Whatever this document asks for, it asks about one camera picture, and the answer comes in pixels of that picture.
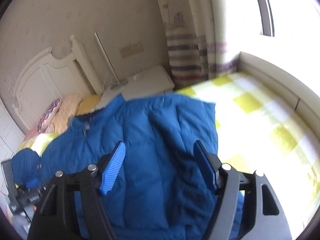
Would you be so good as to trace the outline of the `blue quilted puffer jacket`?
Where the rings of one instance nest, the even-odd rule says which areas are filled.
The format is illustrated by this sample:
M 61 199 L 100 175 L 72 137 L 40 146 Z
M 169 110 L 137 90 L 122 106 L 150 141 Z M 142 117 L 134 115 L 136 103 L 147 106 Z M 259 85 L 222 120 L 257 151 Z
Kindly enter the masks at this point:
M 12 158 L 17 185 L 50 181 L 56 171 L 80 172 L 110 153 L 126 154 L 101 201 L 118 239 L 201 239 L 217 197 L 193 157 L 195 141 L 217 153 L 215 105 L 182 94 L 126 101 L 74 117 L 41 155 L 25 148 Z

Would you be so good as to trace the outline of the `yellow white checkered quilt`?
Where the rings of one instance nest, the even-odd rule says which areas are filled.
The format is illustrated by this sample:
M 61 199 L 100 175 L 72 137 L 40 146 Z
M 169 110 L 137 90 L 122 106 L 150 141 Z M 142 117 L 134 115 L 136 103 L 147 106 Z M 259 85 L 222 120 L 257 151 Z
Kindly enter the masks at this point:
M 175 92 L 215 105 L 217 155 L 240 171 L 263 170 L 297 238 L 319 206 L 319 140 L 279 95 L 247 73 Z

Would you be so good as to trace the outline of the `white wardrobe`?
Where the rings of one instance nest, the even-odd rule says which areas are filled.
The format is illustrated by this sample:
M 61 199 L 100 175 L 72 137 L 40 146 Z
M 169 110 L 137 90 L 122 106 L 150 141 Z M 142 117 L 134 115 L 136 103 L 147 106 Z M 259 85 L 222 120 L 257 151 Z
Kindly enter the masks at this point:
M 24 134 L 16 125 L 5 105 L 0 103 L 1 161 L 11 159 L 17 153 Z

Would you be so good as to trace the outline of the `yellow pillow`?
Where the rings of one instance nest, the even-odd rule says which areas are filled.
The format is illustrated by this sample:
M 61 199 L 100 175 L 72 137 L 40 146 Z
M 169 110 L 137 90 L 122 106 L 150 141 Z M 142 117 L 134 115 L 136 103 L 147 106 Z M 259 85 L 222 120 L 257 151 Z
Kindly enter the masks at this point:
M 90 95 L 86 97 L 78 107 L 78 110 L 76 112 L 76 115 L 84 115 L 88 113 L 92 113 L 96 106 L 98 105 L 100 101 L 100 96 L 98 95 Z

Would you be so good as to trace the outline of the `peach checkered pillow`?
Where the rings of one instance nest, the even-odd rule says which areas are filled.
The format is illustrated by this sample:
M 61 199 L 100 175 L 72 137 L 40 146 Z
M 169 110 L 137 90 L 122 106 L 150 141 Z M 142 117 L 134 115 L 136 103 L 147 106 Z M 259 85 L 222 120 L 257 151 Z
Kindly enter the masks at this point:
M 68 119 L 75 116 L 83 97 L 80 94 L 70 94 L 66 96 L 53 118 L 52 122 L 46 129 L 46 133 L 62 134 L 67 130 Z

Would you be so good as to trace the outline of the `colourful patterned pillow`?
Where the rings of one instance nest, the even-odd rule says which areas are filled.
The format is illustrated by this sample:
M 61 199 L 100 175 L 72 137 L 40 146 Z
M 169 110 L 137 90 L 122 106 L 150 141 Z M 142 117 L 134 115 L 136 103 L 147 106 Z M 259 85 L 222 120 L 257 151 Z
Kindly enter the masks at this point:
M 37 130 L 39 132 L 44 132 L 48 128 L 48 126 L 52 122 L 53 118 L 58 113 L 58 111 L 61 107 L 61 104 L 62 104 L 62 99 L 58 98 L 58 99 L 55 99 L 47 107 L 46 111 L 44 112 L 43 116 L 41 117 L 41 119 L 39 120 L 39 122 L 37 124 Z

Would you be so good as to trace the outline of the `white slim desk lamp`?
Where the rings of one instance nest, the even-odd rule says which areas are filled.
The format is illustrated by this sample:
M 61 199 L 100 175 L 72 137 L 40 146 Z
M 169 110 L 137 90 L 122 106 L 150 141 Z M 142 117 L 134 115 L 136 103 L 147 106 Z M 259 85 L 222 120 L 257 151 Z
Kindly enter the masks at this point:
M 106 51 L 105 51 L 105 49 L 104 49 L 104 46 L 103 46 L 103 44 L 102 44 L 97 32 L 94 33 L 94 36 L 95 36 L 96 42 L 97 42 L 102 54 L 103 54 L 103 57 L 104 57 L 105 61 L 107 62 L 107 65 L 108 65 L 108 67 L 109 67 L 109 69 L 110 69 L 110 71 L 113 74 L 113 77 L 115 79 L 115 81 L 112 81 L 111 84 L 110 84 L 110 90 L 116 90 L 116 89 L 119 89 L 120 87 L 123 87 L 123 86 L 127 85 L 127 83 L 129 82 L 127 79 L 120 79 L 118 77 L 118 75 L 117 75 L 117 73 L 116 73 L 116 71 L 115 71 L 115 69 L 114 69 L 114 67 L 113 67 L 113 65 L 112 65 L 112 63 L 111 63 Z

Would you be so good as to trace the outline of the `white bedside table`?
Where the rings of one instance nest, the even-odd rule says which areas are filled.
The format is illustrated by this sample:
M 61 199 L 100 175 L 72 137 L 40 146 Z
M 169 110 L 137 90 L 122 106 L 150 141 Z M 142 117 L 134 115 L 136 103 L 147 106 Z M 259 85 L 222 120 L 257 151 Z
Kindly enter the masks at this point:
M 97 109 L 104 108 L 113 98 L 121 94 L 126 101 L 136 98 L 144 98 L 152 95 L 170 93 L 174 90 L 175 84 L 167 74 L 163 66 L 155 66 L 144 72 L 143 78 L 137 82 L 133 81 L 133 76 L 128 77 L 127 85 L 116 90 L 107 87 Z

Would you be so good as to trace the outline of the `white wooden headboard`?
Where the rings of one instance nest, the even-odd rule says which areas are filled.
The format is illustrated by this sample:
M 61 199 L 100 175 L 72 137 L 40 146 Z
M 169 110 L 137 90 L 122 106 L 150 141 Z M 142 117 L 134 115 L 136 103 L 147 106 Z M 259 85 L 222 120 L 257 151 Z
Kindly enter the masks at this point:
M 104 92 L 82 43 L 75 35 L 69 40 L 70 54 L 57 59 L 49 47 L 25 65 L 16 81 L 12 107 L 27 130 L 39 122 L 49 104 L 57 98 L 63 99 L 69 94 L 85 98 Z

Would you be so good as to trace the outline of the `patterned striped curtain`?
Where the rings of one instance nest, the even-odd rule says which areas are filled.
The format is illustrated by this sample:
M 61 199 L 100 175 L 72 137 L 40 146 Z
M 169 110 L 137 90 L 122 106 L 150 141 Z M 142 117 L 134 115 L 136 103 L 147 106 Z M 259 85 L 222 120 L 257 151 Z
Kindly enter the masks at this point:
M 190 86 L 236 71 L 234 0 L 157 0 L 174 83 Z

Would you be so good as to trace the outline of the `dark framed window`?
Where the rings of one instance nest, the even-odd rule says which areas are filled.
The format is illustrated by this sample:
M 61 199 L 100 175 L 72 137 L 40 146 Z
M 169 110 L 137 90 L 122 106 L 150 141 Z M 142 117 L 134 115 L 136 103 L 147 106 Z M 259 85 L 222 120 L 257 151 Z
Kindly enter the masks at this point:
M 263 35 L 274 37 L 274 22 L 269 0 L 257 0 L 260 10 Z

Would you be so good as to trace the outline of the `wall socket panel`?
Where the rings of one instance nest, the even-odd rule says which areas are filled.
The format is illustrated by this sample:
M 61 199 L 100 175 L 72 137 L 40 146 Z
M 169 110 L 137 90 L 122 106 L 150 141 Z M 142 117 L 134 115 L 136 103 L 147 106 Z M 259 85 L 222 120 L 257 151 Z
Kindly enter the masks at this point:
M 132 55 L 140 54 L 143 52 L 143 47 L 140 42 L 134 44 L 129 44 L 119 50 L 120 55 L 123 59 L 130 57 Z

